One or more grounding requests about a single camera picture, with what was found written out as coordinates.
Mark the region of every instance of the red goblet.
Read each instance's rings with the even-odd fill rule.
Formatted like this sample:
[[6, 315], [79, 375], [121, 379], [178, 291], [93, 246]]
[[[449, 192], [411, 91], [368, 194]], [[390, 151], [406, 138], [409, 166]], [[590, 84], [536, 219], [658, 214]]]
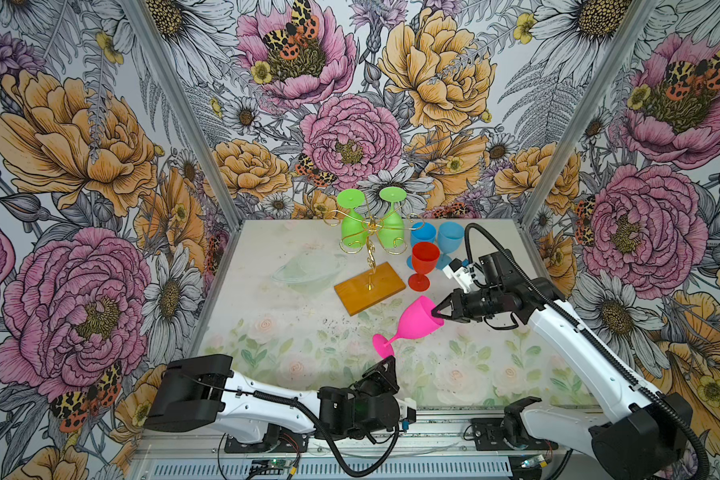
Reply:
[[434, 270], [440, 259], [440, 249], [430, 242], [415, 244], [411, 253], [411, 264], [416, 273], [408, 278], [408, 286], [417, 292], [429, 288], [427, 274]]

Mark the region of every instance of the blue goblet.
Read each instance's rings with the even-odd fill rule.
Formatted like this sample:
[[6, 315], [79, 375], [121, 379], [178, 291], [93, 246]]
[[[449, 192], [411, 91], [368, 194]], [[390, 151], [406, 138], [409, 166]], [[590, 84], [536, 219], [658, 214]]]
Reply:
[[[417, 222], [413, 225], [414, 230], [411, 230], [411, 248], [413, 249], [413, 245], [419, 243], [419, 242], [429, 242], [431, 244], [434, 243], [434, 238], [438, 235], [437, 229], [434, 228], [432, 224], [428, 224], [426, 222]], [[408, 260], [406, 260], [406, 263], [408, 264], [408, 268], [411, 270], [413, 269], [413, 263], [411, 262], [411, 256], [408, 256]]]
[[440, 260], [438, 260], [438, 268], [442, 270], [447, 264], [451, 263], [451, 257], [448, 254], [455, 252], [464, 240], [464, 227], [456, 222], [445, 222], [440, 225], [438, 232], [438, 247], [442, 252]]

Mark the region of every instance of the white tabletop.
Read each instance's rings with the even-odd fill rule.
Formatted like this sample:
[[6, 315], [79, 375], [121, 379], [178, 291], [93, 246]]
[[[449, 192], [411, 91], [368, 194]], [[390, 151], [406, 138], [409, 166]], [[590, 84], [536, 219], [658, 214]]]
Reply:
[[[448, 220], [427, 220], [439, 226]], [[520, 266], [536, 276], [512, 220], [476, 221], [511, 249]], [[344, 387], [381, 357], [371, 344], [380, 332], [390, 338], [405, 308], [420, 295], [435, 303], [457, 287], [441, 271], [428, 275], [423, 293], [407, 288], [350, 317], [333, 285], [368, 269], [365, 251], [346, 255], [338, 246], [340, 228], [322, 220], [250, 220], [242, 229], [230, 271], [221, 284], [200, 346], [201, 355], [225, 353], [232, 368], [260, 382], [293, 389]], [[477, 233], [470, 236], [475, 257], [494, 252]], [[390, 255], [376, 242], [376, 261], [388, 261], [405, 283], [410, 249]], [[332, 253], [346, 258], [335, 278], [297, 292], [272, 275], [299, 254]], [[464, 245], [451, 254], [465, 258]], [[508, 314], [492, 322], [508, 321]], [[553, 349], [527, 327], [491, 330], [483, 323], [446, 321], [420, 340], [393, 343], [401, 396], [421, 407], [501, 406], [527, 395], [560, 405], [595, 404], [578, 377]]]

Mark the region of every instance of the wooden base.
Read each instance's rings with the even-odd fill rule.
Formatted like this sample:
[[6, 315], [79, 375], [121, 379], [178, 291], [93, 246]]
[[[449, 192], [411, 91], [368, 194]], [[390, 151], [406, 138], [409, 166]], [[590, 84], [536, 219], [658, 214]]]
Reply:
[[372, 278], [373, 288], [370, 290], [368, 290], [368, 272], [370, 270], [333, 287], [349, 316], [363, 312], [370, 306], [405, 290], [405, 283], [394, 272], [389, 262], [376, 266], [376, 273]]

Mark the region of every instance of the wall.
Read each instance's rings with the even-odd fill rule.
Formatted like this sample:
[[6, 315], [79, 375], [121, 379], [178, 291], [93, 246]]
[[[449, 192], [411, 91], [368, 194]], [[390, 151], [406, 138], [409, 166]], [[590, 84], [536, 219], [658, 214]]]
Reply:
[[229, 239], [109, 0], [0, 0], [0, 478], [127, 474]]
[[[581, 132], [574, 204], [548, 197], [530, 231], [584, 321], [690, 402], [720, 478], [720, 2], [662, 2], [658, 24]], [[711, 83], [683, 84], [697, 65]], [[687, 453], [666, 476], [695, 468]]]
[[[322, 217], [349, 187], [384, 214], [393, 185], [406, 214], [478, 218], [520, 216], [630, 0], [169, 3], [147, 5], [242, 216]], [[284, 59], [292, 5], [317, 33]], [[184, 32], [182, 15], [233, 43]], [[557, 185], [560, 213], [580, 163]]]

